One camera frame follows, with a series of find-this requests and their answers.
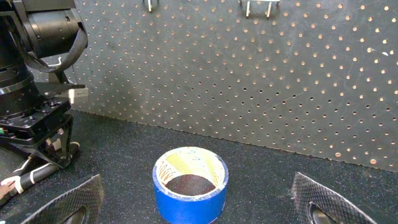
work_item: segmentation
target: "pegboard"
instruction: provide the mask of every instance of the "pegboard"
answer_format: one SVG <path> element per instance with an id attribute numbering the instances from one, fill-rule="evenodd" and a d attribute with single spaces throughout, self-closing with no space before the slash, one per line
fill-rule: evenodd
<path id="1" fill-rule="evenodd" d="M 398 170 L 397 1 L 152 2 L 76 0 L 75 109 Z"/>

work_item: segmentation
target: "roll of blue tape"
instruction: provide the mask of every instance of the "roll of blue tape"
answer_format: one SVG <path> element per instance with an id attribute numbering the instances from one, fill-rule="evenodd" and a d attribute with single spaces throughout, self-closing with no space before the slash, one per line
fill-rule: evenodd
<path id="1" fill-rule="evenodd" d="M 174 178 L 195 175 L 215 188 L 201 195 L 182 195 L 166 187 Z M 166 152 L 152 172 L 157 209 L 170 223 L 211 223 L 224 208 L 228 169 L 215 153 L 199 147 L 181 147 Z"/>

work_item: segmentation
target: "black table surface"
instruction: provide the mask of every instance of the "black table surface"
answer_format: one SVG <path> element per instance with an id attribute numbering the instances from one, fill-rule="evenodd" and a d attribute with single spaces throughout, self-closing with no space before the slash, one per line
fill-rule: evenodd
<path id="1" fill-rule="evenodd" d="M 290 193 L 295 172 L 337 191 L 379 223 L 398 223 L 398 174 L 239 142 L 121 121 L 79 111 L 72 141 L 80 155 L 66 169 L 14 197 L 0 210 L 7 218 L 43 205 L 88 174 L 101 174 L 105 198 L 98 223 L 165 223 L 155 207 L 152 168 L 166 151 L 209 149 L 229 169 L 226 205 L 216 223 L 298 223 Z M 0 150 L 0 179 L 23 158 Z"/>

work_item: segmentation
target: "tape roll hole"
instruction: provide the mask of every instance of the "tape roll hole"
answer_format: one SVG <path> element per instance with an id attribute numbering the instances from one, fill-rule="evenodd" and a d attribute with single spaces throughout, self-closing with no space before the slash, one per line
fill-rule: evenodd
<path id="1" fill-rule="evenodd" d="M 218 156 L 197 147 L 171 150 L 157 161 L 160 184 L 181 196 L 204 196 L 224 188 L 225 170 Z"/>

